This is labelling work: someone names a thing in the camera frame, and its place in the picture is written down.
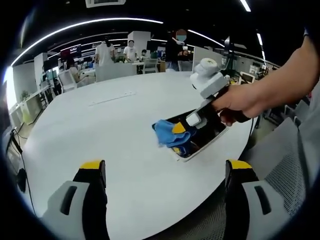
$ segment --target human hand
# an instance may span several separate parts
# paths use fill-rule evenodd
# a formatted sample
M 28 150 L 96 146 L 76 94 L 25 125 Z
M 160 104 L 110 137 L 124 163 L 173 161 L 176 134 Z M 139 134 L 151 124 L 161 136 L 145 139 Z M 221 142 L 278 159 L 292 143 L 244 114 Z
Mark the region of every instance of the human hand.
M 254 118 L 264 110 L 254 83 L 229 86 L 225 94 L 212 102 L 212 106 L 217 112 L 221 111 L 221 121 L 229 127 L 236 121 L 230 110 L 242 111 L 247 118 Z

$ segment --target white round table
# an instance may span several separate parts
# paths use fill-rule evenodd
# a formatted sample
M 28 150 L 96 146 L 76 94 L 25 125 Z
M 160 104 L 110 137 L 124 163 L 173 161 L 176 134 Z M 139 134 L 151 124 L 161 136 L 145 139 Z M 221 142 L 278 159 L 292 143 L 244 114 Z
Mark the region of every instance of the white round table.
M 23 148 L 35 211 L 79 167 L 105 160 L 106 224 L 111 240 L 153 236 L 196 209 L 225 178 L 225 162 L 247 144 L 252 121 L 235 123 L 188 162 L 159 147 L 152 124 L 203 101 L 190 72 L 135 75 L 57 96 Z

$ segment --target blue cloth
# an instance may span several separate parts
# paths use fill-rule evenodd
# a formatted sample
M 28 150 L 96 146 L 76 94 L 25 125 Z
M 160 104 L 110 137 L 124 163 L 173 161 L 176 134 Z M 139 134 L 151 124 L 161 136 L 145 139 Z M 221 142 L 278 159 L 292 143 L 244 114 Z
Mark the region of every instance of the blue cloth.
M 193 132 L 173 133 L 172 129 L 175 124 L 167 120 L 159 120 L 154 125 L 154 131 L 160 144 L 166 145 L 168 148 L 182 145 L 186 143 Z

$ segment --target ceiling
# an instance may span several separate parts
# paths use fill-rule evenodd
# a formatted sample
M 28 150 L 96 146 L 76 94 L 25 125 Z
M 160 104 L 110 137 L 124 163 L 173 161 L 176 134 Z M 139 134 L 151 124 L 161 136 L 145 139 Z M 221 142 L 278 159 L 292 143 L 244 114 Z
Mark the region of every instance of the ceiling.
M 231 36 L 235 44 L 247 48 L 240 48 L 239 51 L 262 58 L 262 49 L 257 38 L 259 32 L 266 60 L 283 65 L 302 43 L 304 28 L 297 13 L 288 11 L 286 0 L 247 0 L 247 3 L 251 12 L 245 11 L 240 0 L 211 0 L 205 3 L 189 1 L 183 4 L 173 0 L 126 0 L 124 5 L 93 8 L 87 8 L 85 0 L 42 1 L 32 8 L 22 25 L 9 61 L 12 62 L 18 54 L 40 38 L 63 27 L 94 19 L 129 17 L 162 21 L 163 24 L 118 20 L 77 26 L 45 39 L 16 64 L 32 60 L 39 53 L 56 47 L 54 51 L 102 39 L 100 36 L 88 36 L 117 33 L 110 35 L 110 38 L 123 39 L 127 38 L 128 34 L 119 32 L 150 31 L 153 38 L 165 40 L 169 30 L 183 28 L 194 30 L 222 44 Z M 221 48 L 216 43 L 190 32 L 186 43 Z M 125 45 L 126 41 L 114 44 Z

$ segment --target black shirt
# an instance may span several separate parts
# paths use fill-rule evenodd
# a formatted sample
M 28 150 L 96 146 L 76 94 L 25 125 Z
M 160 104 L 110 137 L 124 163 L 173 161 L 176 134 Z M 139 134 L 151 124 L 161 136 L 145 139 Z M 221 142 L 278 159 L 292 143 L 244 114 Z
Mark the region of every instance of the black shirt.
M 180 56 L 178 54 L 183 51 L 181 45 L 178 45 L 176 41 L 170 38 L 166 42 L 165 46 L 165 61 L 166 62 L 178 62 L 180 60 Z

